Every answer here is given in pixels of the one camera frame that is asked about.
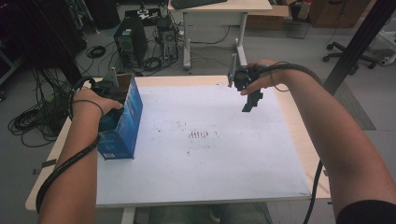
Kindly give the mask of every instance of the person's right hand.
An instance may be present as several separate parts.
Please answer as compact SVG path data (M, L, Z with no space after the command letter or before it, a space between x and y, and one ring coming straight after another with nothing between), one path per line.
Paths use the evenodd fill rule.
M249 63L247 65L247 67L255 67L256 69L260 69L260 67L258 66L259 63L273 65L276 62L271 61L271 60L260 60L260 61L254 62L254 63ZM271 80L271 76L270 76L271 73L274 78L274 83L273 83L273 80ZM274 86L274 84L278 85L278 84L282 83L282 77L284 74L283 70L275 70L275 71L271 71L271 73L266 72L266 73L260 74L260 77L256 81L252 82L251 84L249 84L246 88L244 88L241 91L241 95L248 95L258 89L268 88L268 87Z

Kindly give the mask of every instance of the chair wheel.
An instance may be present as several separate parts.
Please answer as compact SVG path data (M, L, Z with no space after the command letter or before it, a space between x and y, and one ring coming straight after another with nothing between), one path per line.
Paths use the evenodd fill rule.
M375 68L375 66L376 66L376 63L371 63L371 64L368 65L367 67L370 68L370 69L373 69L373 68Z
M326 63L326 62L328 62L330 60L330 57L326 55L326 56L323 57L322 60L323 60L323 62Z
M355 73L356 73L356 69L350 69L350 71L349 71L349 74L351 75L351 76L353 76L353 75L355 75Z
M326 46L326 49L332 49L332 48L334 48L333 44L329 44L329 45Z

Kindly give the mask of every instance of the person's left hand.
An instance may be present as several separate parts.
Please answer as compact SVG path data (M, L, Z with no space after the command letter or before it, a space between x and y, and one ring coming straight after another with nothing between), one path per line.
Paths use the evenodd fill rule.
M103 110L104 115L110 111L111 109L121 109L122 104L120 102L103 98L99 95L97 95L94 91L89 90L89 89L81 89L78 91L73 99L73 102L79 101L79 100L87 100L96 103L98 106L100 106ZM84 110L88 110L92 108L93 103L90 102L78 102L76 104L73 104L73 114L74 116Z

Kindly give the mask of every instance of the desktop computer tower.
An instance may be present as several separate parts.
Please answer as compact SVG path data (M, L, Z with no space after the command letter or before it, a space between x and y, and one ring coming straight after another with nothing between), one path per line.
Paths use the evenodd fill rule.
M120 16L114 0L84 0L96 27L105 30L120 24Z
M114 40L124 68L142 66L148 49L148 41L140 18L125 18L114 34Z
M158 27L160 35L161 49L163 51L163 59L171 62L177 59L177 30L171 25L169 27Z

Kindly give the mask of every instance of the white table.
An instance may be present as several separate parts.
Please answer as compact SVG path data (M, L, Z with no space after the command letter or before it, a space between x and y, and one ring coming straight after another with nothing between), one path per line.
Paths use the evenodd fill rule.
M312 185L318 157L289 95L281 95L279 107L272 90L266 90L259 107L242 113L246 98L240 97L235 88L226 87L226 76L142 77L137 78L137 84L144 100L144 116L135 159L98 158L97 206L124 207L122 223L131 223L137 206L309 198L305 181ZM184 90L163 87L180 85ZM143 86L162 87L154 90ZM222 99L223 104L211 101L209 96ZM168 101L175 106L181 100L185 102L181 108L161 105ZM146 111L156 106L160 114ZM178 110L184 112L169 116ZM282 116L282 111L289 115ZM209 116L215 116L216 123L205 120ZM233 123L238 120L244 124ZM59 157L69 126L67 121L48 161ZM35 196L52 170L53 166L42 170L26 202L27 209L35 210ZM321 178L318 196L330 197L326 178Z
M239 37L236 38L236 51L240 65L246 65L247 60L243 47L245 26L249 12L265 12L272 7L268 0L228 0L202 7L191 7L175 10L172 4L168 4L169 11L183 13L184 25L184 51L183 67L191 68L191 46L188 38L188 26L194 25L239 25Z

